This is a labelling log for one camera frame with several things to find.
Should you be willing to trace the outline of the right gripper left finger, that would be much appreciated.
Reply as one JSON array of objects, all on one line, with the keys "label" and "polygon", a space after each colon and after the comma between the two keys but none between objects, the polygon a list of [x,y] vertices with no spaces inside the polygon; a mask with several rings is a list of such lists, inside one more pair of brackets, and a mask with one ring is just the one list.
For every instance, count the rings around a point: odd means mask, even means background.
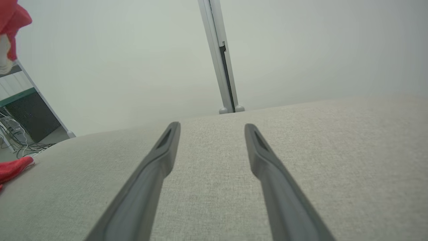
[{"label": "right gripper left finger", "polygon": [[165,178],[177,155],[181,125],[171,122],[101,215],[87,241],[148,241]]}]

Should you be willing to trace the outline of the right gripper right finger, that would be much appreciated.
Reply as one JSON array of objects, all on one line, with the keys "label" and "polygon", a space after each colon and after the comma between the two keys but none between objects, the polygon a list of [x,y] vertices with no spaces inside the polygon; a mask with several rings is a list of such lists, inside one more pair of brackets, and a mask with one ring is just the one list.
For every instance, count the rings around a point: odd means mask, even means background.
[{"label": "right gripper right finger", "polygon": [[245,125],[245,140],[251,171],[261,183],[273,240],[335,240],[256,125]]}]

